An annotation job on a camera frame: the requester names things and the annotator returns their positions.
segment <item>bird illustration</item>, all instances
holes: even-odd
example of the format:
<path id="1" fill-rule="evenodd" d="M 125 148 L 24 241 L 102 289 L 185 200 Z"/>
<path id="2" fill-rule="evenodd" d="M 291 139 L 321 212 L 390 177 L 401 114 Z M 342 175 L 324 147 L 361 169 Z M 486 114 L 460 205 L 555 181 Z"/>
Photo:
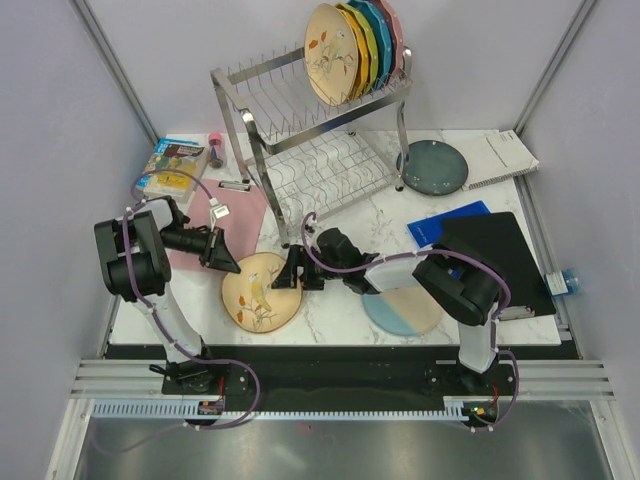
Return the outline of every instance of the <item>bird illustration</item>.
<path id="1" fill-rule="evenodd" d="M 252 273 L 249 275 L 249 283 L 251 283 L 251 295 L 258 304 L 264 308 L 267 312 L 271 311 L 271 305 L 267 303 L 262 283 L 258 280 L 258 274 Z"/>
<path id="2" fill-rule="evenodd" d="M 327 54 L 329 64 L 327 66 L 327 73 L 331 73 L 331 65 L 333 65 L 333 61 L 340 56 L 340 47 L 342 46 L 343 38 L 344 33 L 342 30 L 338 30 L 329 43 L 329 53 Z"/>

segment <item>pink plate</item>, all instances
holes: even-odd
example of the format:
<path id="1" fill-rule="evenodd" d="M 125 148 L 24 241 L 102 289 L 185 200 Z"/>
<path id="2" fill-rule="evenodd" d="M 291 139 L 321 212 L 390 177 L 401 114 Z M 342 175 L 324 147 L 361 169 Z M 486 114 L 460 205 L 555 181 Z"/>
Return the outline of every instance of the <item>pink plate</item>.
<path id="1" fill-rule="evenodd" d="M 403 52 L 404 38 L 402 36 L 402 26 L 400 19 L 396 15 L 395 10 L 389 5 L 387 0 L 369 0 L 382 13 L 387 26 L 391 31 L 391 42 L 393 43 L 393 65 L 391 69 L 391 77 L 396 76 L 404 67 Z"/>

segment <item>pink bottle cap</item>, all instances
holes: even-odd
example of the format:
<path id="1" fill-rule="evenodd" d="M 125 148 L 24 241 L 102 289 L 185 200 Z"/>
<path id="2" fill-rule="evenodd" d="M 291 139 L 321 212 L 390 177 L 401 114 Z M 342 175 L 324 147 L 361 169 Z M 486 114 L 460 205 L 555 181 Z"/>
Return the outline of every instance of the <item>pink bottle cap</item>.
<path id="1" fill-rule="evenodd" d="M 222 135 L 219 133 L 212 133 L 209 135 L 209 145 L 211 145 L 212 142 L 214 145 L 222 145 Z"/>

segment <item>white wall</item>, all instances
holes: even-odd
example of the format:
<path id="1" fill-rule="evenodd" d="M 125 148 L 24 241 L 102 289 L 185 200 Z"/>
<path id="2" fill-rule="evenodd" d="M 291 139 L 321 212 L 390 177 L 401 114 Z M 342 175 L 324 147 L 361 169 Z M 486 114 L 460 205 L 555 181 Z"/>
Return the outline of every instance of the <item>white wall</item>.
<path id="1" fill-rule="evenodd" d="M 108 300 L 93 224 L 151 147 L 65 1 L 0 15 L 0 477 L 42 478 Z"/>
<path id="2" fill-rule="evenodd" d="M 88 0 L 160 134 L 223 130 L 209 71 L 301 43 L 320 1 Z M 513 126 L 580 2 L 391 3 L 414 53 L 407 126 L 430 129 Z"/>
<path id="3" fill-rule="evenodd" d="M 524 136 L 554 252 L 584 283 L 574 329 L 605 361 L 638 451 L 639 18 L 637 0 L 600 2 Z"/>

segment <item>stacked plates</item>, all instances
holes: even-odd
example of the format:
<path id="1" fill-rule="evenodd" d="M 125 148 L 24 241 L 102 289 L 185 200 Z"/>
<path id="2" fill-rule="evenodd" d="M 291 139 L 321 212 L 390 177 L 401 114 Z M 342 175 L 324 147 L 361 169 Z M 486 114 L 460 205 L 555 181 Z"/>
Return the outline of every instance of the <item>stacked plates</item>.
<path id="1" fill-rule="evenodd" d="M 404 41 L 387 0 L 320 4 L 307 25 L 304 58 L 314 91 L 329 105 L 350 102 L 402 71 Z"/>

